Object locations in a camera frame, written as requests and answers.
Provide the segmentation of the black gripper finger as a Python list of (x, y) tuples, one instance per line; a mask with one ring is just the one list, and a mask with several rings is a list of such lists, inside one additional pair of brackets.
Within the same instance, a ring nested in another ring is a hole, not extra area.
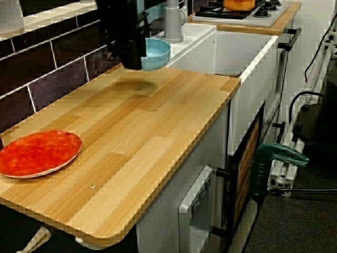
[(141, 70), (141, 57), (144, 56), (144, 38), (136, 38), (122, 42), (120, 58), (123, 66), (131, 70)]
[(148, 22), (148, 12), (139, 13), (137, 16), (136, 46), (140, 57), (146, 56), (146, 38), (150, 37), (151, 24)]

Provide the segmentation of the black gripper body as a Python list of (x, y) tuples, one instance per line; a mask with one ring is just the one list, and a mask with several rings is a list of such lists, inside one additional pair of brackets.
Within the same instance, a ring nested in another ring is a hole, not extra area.
[(104, 43), (112, 57), (136, 44), (137, 1), (97, 1), (97, 11), (104, 31)]

